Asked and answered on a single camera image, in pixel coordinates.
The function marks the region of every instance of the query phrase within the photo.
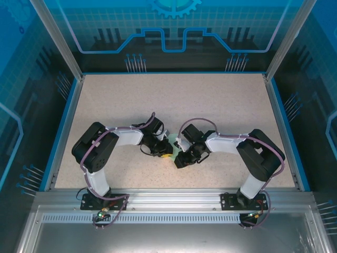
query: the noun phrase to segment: yellow object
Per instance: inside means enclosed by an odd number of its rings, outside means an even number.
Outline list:
[[[171,157],[171,156],[173,156],[173,154],[164,154],[164,155],[162,155],[162,157],[164,157],[164,158]]]

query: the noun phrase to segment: black bracket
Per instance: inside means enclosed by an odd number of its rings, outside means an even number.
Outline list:
[[[115,198],[115,197],[120,197],[123,196],[125,194],[112,194],[109,196],[109,198]],[[123,201],[125,199],[118,199],[118,200],[114,200],[114,201],[110,201],[109,202],[109,210],[110,211],[119,211],[123,205]],[[95,210],[95,211],[99,211],[102,208],[105,208],[107,206],[103,206],[102,203],[98,203],[96,201],[96,198],[93,197],[91,194],[83,194],[82,196],[82,202],[81,202],[81,210]]]
[[[263,210],[268,210],[268,203],[265,194],[258,193],[252,202],[247,206],[247,208],[243,208],[239,202],[237,201],[236,193],[228,193],[220,194],[220,203],[222,211],[260,211],[261,205],[258,203],[258,200],[261,200],[263,203]]]

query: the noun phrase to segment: speckled tabletop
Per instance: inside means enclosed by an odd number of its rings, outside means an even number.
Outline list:
[[[171,133],[190,118],[214,121],[222,133],[249,133],[258,128],[282,150],[270,100],[261,74],[87,75],[76,109],[56,188],[86,186],[71,149],[95,121],[107,127],[145,122],[155,111]],[[193,124],[212,130],[207,122]],[[177,169],[171,159],[149,157],[139,146],[116,148],[105,166],[112,188],[240,187],[249,172],[238,155],[212,153],[201,164]],[[285,170],[269,187],[293,187]]]

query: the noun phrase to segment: blue printed backdrop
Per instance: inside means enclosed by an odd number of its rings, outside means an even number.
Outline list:
[[[311,189],[337,201],[337,2],[318,0],[275,80]]]
[[[23,166],[43,173],[73,76],[28,0],[0,0],[0,33],[0,252],[15,252],[40,182]]]
[[[128,54],[148,71],[265,71],[302,1],[46,3],[84,72],[141,72]]]

